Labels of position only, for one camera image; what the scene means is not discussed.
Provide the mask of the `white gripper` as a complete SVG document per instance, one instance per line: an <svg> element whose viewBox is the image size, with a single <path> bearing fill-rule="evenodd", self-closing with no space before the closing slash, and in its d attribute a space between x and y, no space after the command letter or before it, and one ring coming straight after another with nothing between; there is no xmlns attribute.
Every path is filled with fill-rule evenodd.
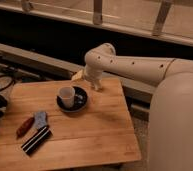
<svg viewBox="0 0 193 171"><path fill-rule="evenodd" d="M83 70L83 78L89 82L97 83L100 80L101 71L86 66Z"/></svg>

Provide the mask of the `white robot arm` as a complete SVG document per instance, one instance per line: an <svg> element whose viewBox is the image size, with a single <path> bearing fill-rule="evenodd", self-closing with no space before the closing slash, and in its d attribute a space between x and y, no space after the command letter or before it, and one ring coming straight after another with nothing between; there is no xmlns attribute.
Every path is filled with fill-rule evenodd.
<svg viewBox="0 0 193 171"><path fill-rule="evenodd" d="M154 88L147 171L193 171L193 60L118 56L110 43L89 50L84 60L84 77L97 90L104 71Z"/></svg>

